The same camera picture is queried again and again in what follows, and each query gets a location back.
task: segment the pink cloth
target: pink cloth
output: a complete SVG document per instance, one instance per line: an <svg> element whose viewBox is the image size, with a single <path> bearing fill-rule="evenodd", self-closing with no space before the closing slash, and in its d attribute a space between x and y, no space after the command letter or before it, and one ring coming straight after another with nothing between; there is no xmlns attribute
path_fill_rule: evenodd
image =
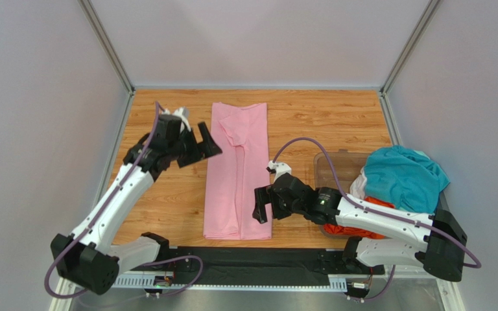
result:
<svg viewBox="0 0 498 311"><path fill-rule="evenodd" d="M222 149L208 159L203 236L219 240L272 238L272 222L253 219L255 188L270 184L267 104L238 108L213 103L211 135ZM272 211L267 206L268 219Z"/></svg>

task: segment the white wall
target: white wall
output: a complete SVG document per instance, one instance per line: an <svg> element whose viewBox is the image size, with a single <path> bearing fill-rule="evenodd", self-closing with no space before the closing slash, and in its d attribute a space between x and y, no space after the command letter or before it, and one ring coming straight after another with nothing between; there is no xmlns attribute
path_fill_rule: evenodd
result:
<svg viewBox="0 0 498 311"><path fill-rule="evenodd" d="M484 265L464 271L467 310L498 310L498 1L444 1L389 97L403 144L451 178L448 204Z"/></svg>
<svg viewBox="0 0 498 311"><path fill-rule="evenodd" d="M378 87L427 0L94 0L129 77L161 87Z"/></svg>
<svg viewBox="0 0 498 311"><path fill-rule="evenodd" d="M50 241L90 210L125 102L77 1L0 1L0 310L49 307Z"/></svg>

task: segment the pile of clothes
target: pile of clothes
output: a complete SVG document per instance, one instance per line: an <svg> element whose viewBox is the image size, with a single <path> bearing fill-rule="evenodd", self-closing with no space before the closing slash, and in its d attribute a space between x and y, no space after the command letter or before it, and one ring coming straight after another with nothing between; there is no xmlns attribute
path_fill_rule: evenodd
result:
<svg viewBox="0 0 498 311"><path fill-rule="evenodd" d="M426 154L402 146L381 148L368 157L350 193L361 200L414 213L434 214L450 183L439 164ZM384 238L362 229L325 225L332 235Z"/></svg>

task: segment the gray floor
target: gray floor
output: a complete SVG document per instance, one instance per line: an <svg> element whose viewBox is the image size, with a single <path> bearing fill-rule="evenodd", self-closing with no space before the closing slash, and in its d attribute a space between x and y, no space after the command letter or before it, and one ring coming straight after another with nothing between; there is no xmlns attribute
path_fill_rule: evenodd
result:
<svg viewBox="0 0 498 311"><path fill-rule="evenodd" d="M385 280L374 280L372 295L385 285ZM110 290L102 296L86 294L81 297L85 304L101 306L143 294L143 290ZM76 301L72 310L84 308ZM357 304L347 301L342 294L312 292L232 292L188 290L175 297L159 300L141 298L127 304L105 310L167 310L167 311L309 311L309 310L389 310L389 311L443 311L437 283L434 279L395 279L387 293L378 301Z"/></svg>

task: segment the wooden tabletop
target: wooden tabletop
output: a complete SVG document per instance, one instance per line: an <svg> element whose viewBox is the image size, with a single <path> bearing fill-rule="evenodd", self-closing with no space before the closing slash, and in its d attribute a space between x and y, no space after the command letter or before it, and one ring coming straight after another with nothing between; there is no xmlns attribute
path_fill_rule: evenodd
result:
<svg viewBox="0 0 498 311"><path fill-rule="evenodd" d="M330 152L373 152L390 146L390 139L375 91L301 90L139 90L124 130L113 168L116 176L126 151L151 129L154 102L174 111L189 109L189 122L205 121L210 126L211 105L234 106L268 103L270 158L289 140L308 136ZM197 127L196 137L201 140ZM292 167L294 176L314 187L313 159L320 150L309 142L292 144L279 160ZM150 231L170 240L174 246L222 246L259 248L343 248L346 240L326 238L317 225L294 214L273 221L270 240L206 240L203 213L207 162L183 169L176 163L134 206L114 243L124 244Z"/></svg>

